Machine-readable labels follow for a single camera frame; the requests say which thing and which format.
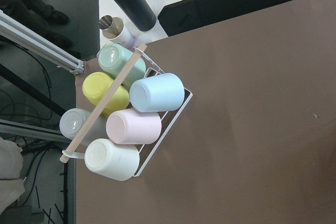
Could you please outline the light blue cup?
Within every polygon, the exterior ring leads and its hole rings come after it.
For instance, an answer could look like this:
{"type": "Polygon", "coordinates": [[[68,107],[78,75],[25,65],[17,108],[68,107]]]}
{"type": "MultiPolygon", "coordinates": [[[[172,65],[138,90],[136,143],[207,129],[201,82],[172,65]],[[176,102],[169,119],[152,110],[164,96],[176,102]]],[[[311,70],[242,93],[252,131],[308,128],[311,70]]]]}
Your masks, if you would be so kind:
{"type": "Polygon", "coordinates": [[[177,75],[164,73],[135,81],[129,95],[140,112],[174,111],[184,101],[184,86],[177,75]]]}

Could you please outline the pink cup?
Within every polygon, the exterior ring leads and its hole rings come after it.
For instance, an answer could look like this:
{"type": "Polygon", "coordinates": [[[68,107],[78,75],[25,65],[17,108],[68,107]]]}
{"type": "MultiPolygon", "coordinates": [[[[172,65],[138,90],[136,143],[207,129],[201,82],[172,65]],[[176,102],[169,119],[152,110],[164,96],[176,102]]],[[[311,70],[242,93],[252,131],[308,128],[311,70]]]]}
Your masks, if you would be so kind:
{"type": "Polygon", "coordinates": [[[161,129],[158,113],[135,109],[115,111],[106,122],[107,136],[116,144],[152,144],[159,138],[161,129]]]}

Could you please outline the green cup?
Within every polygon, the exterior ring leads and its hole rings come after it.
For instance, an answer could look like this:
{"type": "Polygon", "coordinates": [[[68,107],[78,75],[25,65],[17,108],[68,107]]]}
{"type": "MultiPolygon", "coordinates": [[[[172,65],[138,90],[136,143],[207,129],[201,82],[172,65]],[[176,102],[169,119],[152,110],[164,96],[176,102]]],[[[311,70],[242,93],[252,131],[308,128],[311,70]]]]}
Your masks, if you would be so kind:
{"type": "MultiPolygon", "coordinates": [[[[103,71],[116,78],[132,54],[132,51],[118,44],[107,44],[97,53],[98,64],[103,71]]],[[[139,58],[122,84],[127,88],[131,87],[135,81],[144,78],[145,71],[145,62],[142,58],[139,58]]]]}

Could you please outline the yellow cup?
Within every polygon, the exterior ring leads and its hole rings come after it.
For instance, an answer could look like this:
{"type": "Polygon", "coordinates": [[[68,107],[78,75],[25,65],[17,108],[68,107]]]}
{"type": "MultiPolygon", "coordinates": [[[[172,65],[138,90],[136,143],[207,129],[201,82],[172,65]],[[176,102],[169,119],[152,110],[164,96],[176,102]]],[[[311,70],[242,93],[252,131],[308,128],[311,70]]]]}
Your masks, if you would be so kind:
{"type": "MultiPolygon", "coordinates": [[[[106,73],[94,72],[84,79],[82,92],[91,104],[97,105],[113,82],[114,79],[106,73]]],[[[102,114],[104,116],[109,116],[115,111],[126,109],[128,105],[129,93],[123,86],[119,86],[113,97],[103,109],[102,114]]]]}

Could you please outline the white cup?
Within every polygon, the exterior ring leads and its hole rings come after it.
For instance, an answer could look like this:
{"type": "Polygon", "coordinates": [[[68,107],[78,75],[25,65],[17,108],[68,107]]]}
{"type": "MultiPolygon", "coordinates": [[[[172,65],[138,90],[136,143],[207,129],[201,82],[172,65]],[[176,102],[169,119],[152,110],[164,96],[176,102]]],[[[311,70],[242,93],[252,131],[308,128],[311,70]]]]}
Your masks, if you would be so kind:
{"type": "Polygon", "coordinates": [[[139,163],[140,154],[134,145],[115,144],[105,138],[94,140],[85,151],[87,169],[117,181],[130,179],[139,163]]]}

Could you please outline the paper cup with jiggers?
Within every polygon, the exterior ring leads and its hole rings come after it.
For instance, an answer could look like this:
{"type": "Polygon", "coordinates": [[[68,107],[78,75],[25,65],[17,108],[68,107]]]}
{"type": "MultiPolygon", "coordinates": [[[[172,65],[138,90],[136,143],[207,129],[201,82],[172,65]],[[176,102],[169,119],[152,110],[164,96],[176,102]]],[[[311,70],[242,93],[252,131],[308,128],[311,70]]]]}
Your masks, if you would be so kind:
{"type": "Polygon", "coordinates": [[[115,44],[127,49],[133,48],[135,45],[135,37],[120,17],[102,16],[98,21],[98,27],[103,36],[115,44]]]}

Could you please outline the grey cup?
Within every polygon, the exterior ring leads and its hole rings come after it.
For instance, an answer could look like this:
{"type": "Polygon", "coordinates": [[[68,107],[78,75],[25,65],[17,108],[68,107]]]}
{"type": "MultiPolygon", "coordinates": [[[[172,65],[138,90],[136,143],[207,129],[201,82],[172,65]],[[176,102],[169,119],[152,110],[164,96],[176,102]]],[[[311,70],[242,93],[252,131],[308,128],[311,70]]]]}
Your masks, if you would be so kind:
{"type": "MultiPolygon", "coordinates": [[[[78,108],[66,111],[59,122],[59,128],[62,135],[73,140],[90,115],[91,113],[89,111],[78,108]]],[[[107,118],[99,116],[92,128],[83,138],[81,145],[88,146],[91,142],[99,138],[107,139],[106,122],[107,118]]]]}

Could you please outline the aluminium frame beam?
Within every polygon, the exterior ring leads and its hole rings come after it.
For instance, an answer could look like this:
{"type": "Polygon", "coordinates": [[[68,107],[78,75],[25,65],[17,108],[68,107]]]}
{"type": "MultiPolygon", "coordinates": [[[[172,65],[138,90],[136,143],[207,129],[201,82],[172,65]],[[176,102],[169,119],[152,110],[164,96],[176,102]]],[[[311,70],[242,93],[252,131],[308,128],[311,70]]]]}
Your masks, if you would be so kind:
{"type": "Polygon", "coordinates": [[[1,12],[1,35],[73,74],[84,72],[84,64],[65,50],[1,12]]]}

